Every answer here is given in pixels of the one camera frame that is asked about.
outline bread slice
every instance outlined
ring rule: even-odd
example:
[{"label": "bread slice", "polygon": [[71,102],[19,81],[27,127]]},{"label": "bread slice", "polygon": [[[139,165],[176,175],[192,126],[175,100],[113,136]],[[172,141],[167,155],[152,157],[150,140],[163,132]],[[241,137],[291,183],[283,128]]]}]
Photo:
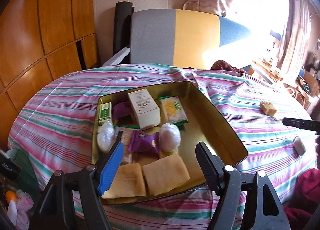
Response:
[{"label": "bread slice", "polygon": [[173,154],[142,167],[151,195],[166,193],[190,179],[178,154]]},{"label": "bread slice", "polygon": [[119,166],[116,176],[103,199],[147,196],[141,166],[138,163]]}]

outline rectangular gold container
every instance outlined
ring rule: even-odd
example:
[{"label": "rectangular gold container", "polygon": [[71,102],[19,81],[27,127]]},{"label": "rectangular gold container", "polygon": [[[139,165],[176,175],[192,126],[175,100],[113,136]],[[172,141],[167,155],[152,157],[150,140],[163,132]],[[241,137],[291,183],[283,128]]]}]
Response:
[{"label": "rectangular gold container", "polygon": [[[205,178],[201,168],[197,162],[195,155],[196,144],[203,141],[207,144],[210,151],[214,155],[218,155],[224,164],[232,166],[238,164],[248,156],[248,151],[243,143],[233,131],[222,114],[215,106],[202,94],[191,82],[173,82],[152,85],[147,87],[125,90],[99,98],[98,107],[103,103],[111,102],[112,106],[123,101],[128,101],[128,93],[146,88],[153,99],[161,109],[160,102],[157,100],[164,96],[179,96],[182,107],[188,117],[189,123],[185,124],[185,129],[181,132],[181,144],[178,148],[179,155],[183,159],[190,179],[183,185],[158,196],[147,197],[132,197],[132,198],[117,198],[102,200],[104,204],[123,204],[133,202],[143,202],[161,197],[171,196],[178,193],[183,193],[187,190],[199,187],[205,183]],[[92,163],[95,164],[101,152],[97,146],[97,131],[98,131],[98,116],[96,112],[95,122],[92,136]],[[159,126],[145,130],[148,134],[153,134],[159,131],[161,125],[165,123],[164,114],[161,110],[161,124]],[[131,119],[121,120],[118,125],[137,125],[133,124]]]}]

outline purple wrapper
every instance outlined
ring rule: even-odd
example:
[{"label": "purple wrapper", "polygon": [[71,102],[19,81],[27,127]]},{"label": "purple wrapper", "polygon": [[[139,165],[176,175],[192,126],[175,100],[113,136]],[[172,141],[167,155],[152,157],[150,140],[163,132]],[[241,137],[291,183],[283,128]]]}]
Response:
[{"label": "purple wrapper", "polygon": [[148,135],[140,130],[134,130],[131,135],[129,151],[159,155],[159,132]]},{"label": "purple wrapper", "polygon": [[113,114],[112,114],[112,120],[116,120],[121,117],[125,117],[127,115],[132,114],[132,108],[130,102],[122,102],[119,104],[116,104],[113,107]]}]

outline orange object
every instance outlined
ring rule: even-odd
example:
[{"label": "orange object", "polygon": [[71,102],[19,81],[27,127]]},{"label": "orange object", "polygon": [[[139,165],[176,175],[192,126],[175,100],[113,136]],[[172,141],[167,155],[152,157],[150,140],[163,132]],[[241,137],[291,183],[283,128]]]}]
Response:
[{"label": "orange object", "polygon": [[5,200],[9,204],[11,200],[16,202],[18,200],[18,197],[13,191],[9,190],[5,193]]}]

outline striped tablecloth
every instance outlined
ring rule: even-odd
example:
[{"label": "striped tablecloth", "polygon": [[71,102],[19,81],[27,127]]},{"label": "striped tablecloth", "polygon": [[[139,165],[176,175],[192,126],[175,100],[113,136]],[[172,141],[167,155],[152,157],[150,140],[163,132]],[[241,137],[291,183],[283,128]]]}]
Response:
[{"label": "striped tablecloth", "polygon": [[[238,134],[249,156],[237,169],[264,170],[282,202],[290,198],[296,177],[315,167],[315,134],[282,125],[283,117],[310,119],[287,93],[280,93],[246,74],[178,69],[156,64],[121,65],[74,72],[41,89],[15,120],[8,145],[28,152],[44,188],[57,169],[79,171],[91,161],[91,138],[100,96],[158,83],[191,81],[208,97]],[[275,117],[262,114],[260,101],[274,103]],[[300,136],[303,157],[293,147]],[[75,193],[78,214],[82,214]],[[206,187],[137,205],[105,206],[114,229],[206,229],[217,206]],[[239,201],[234,229],[241,224],[245,195]]]}]

